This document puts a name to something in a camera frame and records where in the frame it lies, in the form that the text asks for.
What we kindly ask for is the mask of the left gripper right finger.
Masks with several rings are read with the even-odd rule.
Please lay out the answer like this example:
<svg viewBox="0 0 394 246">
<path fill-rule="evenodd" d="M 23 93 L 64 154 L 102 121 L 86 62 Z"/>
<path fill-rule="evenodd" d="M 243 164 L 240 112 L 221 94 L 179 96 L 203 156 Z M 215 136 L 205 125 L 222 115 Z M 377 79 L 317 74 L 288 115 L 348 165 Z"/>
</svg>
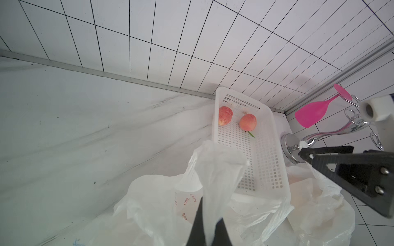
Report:
<svg viewBox="0 0 394 246">
<path fill-rule="evenodd" d="M 224 219 L 221 219 L 215 228 L 215 235 L 212 246 L 232 246 L 230 237 L 227 232 L 227 228 Z"/>
</svg>

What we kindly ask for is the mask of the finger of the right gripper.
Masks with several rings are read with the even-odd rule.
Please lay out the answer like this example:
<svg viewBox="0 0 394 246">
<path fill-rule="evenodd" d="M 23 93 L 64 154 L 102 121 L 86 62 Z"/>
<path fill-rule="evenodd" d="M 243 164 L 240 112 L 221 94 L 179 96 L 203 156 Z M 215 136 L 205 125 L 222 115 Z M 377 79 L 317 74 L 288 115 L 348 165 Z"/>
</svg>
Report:
<svg viewBox="0 0 394 246">
<path fill-rule="evenodd" d="M 353 150 L 353 146 L 303 148 L 298 155 L 380 215 L 393 218 L 394 154 Z"/>
</svg>

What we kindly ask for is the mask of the white basket perforated plastic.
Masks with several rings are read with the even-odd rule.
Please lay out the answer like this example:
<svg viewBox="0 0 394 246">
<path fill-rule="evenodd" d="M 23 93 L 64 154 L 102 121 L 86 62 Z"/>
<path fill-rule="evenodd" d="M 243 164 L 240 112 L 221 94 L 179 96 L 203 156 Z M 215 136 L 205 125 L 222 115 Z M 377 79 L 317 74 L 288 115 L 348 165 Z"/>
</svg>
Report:
<svg viewBox="0 0 394 246">
<path fill-rule="evenodd" d="M 231 122 L 219 126 L 219 108 L 233 111 Z M 257 118 L 254 138 L 239 126 L 245 114 Z M 219 87 L 215 93 L 212 140 L 244 153 L 250 165 L 246 168 L 232 198 L 243 203 L 267 202 L 290 198 L 290 188 L 279 134 L 271 109 L 238 91 Z"/>
</svg>

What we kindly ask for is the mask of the white printed plastic bag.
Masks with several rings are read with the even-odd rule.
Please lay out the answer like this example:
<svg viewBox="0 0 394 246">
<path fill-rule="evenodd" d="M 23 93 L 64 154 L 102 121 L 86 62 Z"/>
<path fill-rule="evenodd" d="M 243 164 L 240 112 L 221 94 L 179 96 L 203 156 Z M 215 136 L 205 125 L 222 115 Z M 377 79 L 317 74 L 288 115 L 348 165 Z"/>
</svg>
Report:
<svg viewBox="0 0 394 246">
<path fill-rule="evenodd" d="M 287 219 L 299 246 L 348 246 L 355 229 L 355 211 L 341 187 L 308 163 L 286 168 L 294 209 Z"/>
</svg>

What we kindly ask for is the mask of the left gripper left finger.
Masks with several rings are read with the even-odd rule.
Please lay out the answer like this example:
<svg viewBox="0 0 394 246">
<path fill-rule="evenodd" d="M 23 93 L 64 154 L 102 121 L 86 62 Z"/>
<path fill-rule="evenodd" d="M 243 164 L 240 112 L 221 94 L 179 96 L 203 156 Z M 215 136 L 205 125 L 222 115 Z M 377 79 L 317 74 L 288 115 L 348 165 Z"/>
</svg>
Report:
<svg viewBox="0 0 394 246">
<path fill-rule="evenodd" d="M 195 221 L 193 223 L 186 246 L 205 246 L 205 245 L 206 245 L 206 241 L 205 241 L 204 226 L 203 226 L 203 198 L 201 198 L 196 213 Z"/>
</svg>

